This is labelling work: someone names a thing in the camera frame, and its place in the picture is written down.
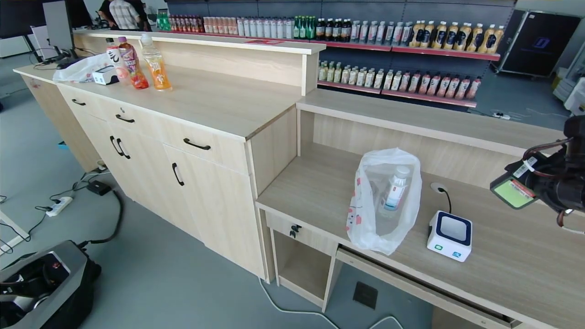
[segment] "plastic bag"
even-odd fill
[[[108,55],[105,53],[86,57],[67,68],[56,70],[53,75],[53,81],[75,83],[94,82],[93,72],[108,65],[111,64],[109,63]]]
[[[386,218],[377,214],[377,209],[398,165],[409,167],[412,175],[407,179],[408,187],[398,209],[392,212],[392,218]],[[386,255],[393,253],[414,226],[418,215],[422,190],[421,162],[399,148],[368,152],[356,171],[354,186],[347,215],[349,239],[361,249]]]

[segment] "bottle cap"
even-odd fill
[[[410,169],[406,166],[396,167],[396,173],[394,173],[394,175],[396,177],[401,178],[401,179],[408,177],[408,174],[410,174]]]

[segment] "floor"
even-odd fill
[[[0,94],[26,88],[12,68],[27,64],[27,56],[0,59]],[[476,109],[480,112],[501,111],[515,115],[517,121],[562,129],[562,105],[559,107],[560,103],[553,99],[547,81],[489,75],[480,91],[480,106]],[[82,175],[82,169],[68,151],[57,148],[61,139],[28,90],[17,91],[2,103],[5,110],[0,113],[0,194],[8,199],[0,208],[28,230],[42,217],[33,207],[50,205],[49,195],[69,189]],[[100,179],[115,184],[108,174]],[[114,196],[110,193],[98,197],[80,190],[74,198],[59,216],[45,219],[33,231],[31,242],[22,242],[14,253],[0,256],[0,268],[24,253],[66,239],[80,242],[107,237],[119,209]],[[329,327],[317,316],[278,312],[255,276],[124,199],[119,236],[88,249],[90,257],[102,265],[103,274],[97,283],[94,311],[82,329],[150,329],[170,323],[173,328]],[[14,236],[0,227],[4,241]],[[352,300],[357,281],[378,289],[376,310]],[[281,307],[318,311],[274,282],[267,285],[267,290]],[[341,328],[367,328],[388,314],[395,315],[404,328],[430,328],[432,306],[344,266],[326,315]],[[384,328],[398,326],[386,321],[376,327]]]

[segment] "power adapter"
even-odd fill
[[[99,180],[93,180],[91,183],[87,185],[87,189],[99,196],[103,196],[104,194],[112,190],[112,188],[109,185],[107,185],[106,183],[102,183]]]

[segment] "extension cord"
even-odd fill
[[[65,207],[70,204],[73,201],[73,198],[70,197],[62,197],[59,199],[59,203],[55,203],[51,206],[51,211],[47,211],[47,216],[49,217],[55,217],[57,215],[59,215],[60,212],[63,211],[63,209],[65,209]]]

